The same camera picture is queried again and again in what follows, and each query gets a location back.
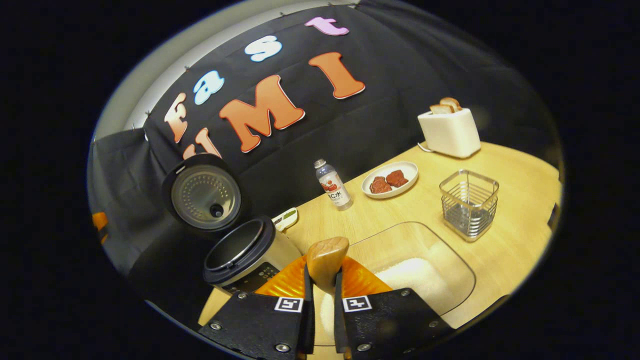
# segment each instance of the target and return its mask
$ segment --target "salt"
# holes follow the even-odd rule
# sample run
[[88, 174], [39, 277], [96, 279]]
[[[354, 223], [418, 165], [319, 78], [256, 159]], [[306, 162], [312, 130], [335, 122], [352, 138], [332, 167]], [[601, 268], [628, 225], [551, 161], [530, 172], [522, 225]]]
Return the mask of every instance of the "salt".
[[[439, 315], [458, 305], [447, 282], [425, 259], [407, 259], [375, 274], [393, 290], [411, 288]], [[333, 297], [324, 294], [320, 306], [324, 331], [333, 336]]]

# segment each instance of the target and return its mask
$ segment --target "steak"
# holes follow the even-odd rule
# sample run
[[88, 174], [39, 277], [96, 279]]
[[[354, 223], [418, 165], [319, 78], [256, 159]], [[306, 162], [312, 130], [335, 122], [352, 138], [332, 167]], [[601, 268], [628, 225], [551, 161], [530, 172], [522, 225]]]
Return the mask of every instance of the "steak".
[[384, 177], [376, 176], [373, 179], [373, 183], [369, 185], [369, 190], [371, 193], [385, 193], [391, 191], [391, 186], [387, 184]]
[[402, 170], [396, 170], [391, 174], [387, 175], [387, 183], [391, 186], [395, 186], [396, 188], [399, 188], [400, 186], [408, 182], [409, 180], [404, 178], [404, 174], [402, 173]]

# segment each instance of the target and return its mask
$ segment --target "wooden table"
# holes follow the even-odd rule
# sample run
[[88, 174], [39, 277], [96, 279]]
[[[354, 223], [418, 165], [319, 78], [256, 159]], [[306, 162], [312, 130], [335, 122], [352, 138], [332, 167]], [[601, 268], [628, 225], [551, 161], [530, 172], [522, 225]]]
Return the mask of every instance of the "wooden table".
[[[349, 209], [336, 210], [323, 194], [297, 207], [298, 222], [286, 234], [306, 253], [314, 242], [333, 236], [346, 236], [353, 244], [401, 222], [428, 226], [476, 275], [469, 298], [442, 316], [456, 329], [512, 293], [536, 266], [551, 236], [549, 216], [554, 204], [560, 205], [558, 170], [524, 152], [485, 142], [479, 152], [464, 160], [424, 152], [416, 146], [380, 166], [396, 161], [411, 161], [418, 166], [418, 180], [408, 191], [390, 199], [369, 198], [361, 186], [375, 170], [371, 169], [345, 184], [353, 198]], [[465, 242], [446, 226], [440, 202], [438, 185], [461, 168], [500, 184], [493, 224], [473, 243]], [[213, 290], [198, 323], [205, 325], [227, 299], [228, 295]], [[336, 354], [334, 347], [316, 346], [314, 355], [308, 358], [342, 359], [342, 354]]]

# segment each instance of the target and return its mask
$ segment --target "water bottle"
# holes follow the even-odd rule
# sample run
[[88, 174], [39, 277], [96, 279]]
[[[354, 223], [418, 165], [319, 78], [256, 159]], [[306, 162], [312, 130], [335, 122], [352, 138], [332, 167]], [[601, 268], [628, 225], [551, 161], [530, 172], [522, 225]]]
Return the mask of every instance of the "water bottle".
[[348, 209], [353, 204], [353, 200], [333, 166], [327, 164], [324, 159], [320, 159], [314, 163], [314, 167], [316, 168], [316, 178], [320, 181], [324, 192], [329, 195], [329, 199], [333, 201], [333, 205], [338, 210]]

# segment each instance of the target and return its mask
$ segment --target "wire basket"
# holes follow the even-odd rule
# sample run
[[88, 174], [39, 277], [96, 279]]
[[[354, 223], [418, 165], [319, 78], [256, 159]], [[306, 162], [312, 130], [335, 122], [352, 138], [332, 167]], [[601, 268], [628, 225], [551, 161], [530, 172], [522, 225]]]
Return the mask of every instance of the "wire basket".
[[459, 170], [442, 181], [442, 212], [447, 225], [465, 241], [476, 241], [493, 222], [499, 186], [497, 181], [469, 170]]

